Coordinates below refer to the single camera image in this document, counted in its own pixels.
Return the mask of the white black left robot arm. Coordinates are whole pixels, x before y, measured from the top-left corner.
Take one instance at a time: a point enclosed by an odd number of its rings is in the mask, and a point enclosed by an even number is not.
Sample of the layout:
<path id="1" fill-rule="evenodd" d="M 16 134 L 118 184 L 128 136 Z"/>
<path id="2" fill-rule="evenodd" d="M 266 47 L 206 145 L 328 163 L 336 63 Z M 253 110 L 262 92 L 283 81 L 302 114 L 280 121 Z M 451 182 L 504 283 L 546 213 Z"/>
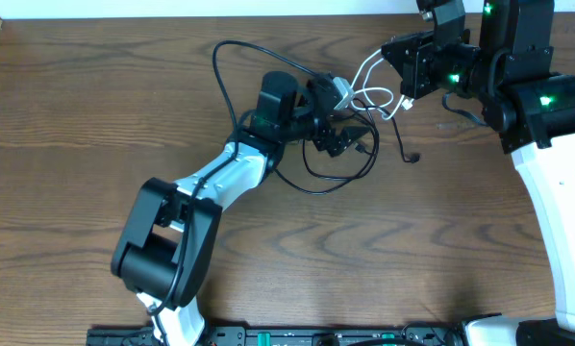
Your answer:
<path id="1" fill-rule="evenodd" d="M 311 141 L 336 157 L 366 134 L 365 127 L 336 131 L 329 119 L 354 96 L 347 80 L 330 74 L 300 86 L 286 72 L 268 72 L 257 106 L 237 121 L 216 159 L 175 182 L 152 178 L 142 185 L 111 271 L 147 308 L 155 344 L 200 340 L 205 320 L 196 295 L 210 266 L 221 215 L 267 178 L 288 143 Z"/>

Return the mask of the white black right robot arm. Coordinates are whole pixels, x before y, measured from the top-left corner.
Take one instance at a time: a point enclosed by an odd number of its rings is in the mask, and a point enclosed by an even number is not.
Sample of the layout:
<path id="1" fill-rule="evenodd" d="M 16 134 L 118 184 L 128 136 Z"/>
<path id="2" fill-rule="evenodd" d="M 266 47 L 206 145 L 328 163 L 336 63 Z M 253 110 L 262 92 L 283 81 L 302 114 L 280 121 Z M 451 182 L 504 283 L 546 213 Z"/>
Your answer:
<path id="1" fill-rule="evenodd" d="M 575 345 L 575 76 L 554 72 L 553 0 L 489 0 L 469 41 L 461 0 L 422 1 L 430 31 L 395 38 L 383 57 L 404 96 L 474 98 L 526 186 L 550 263 L 551 318 L 489 314 L 463 321 L 449 345 Z"/>

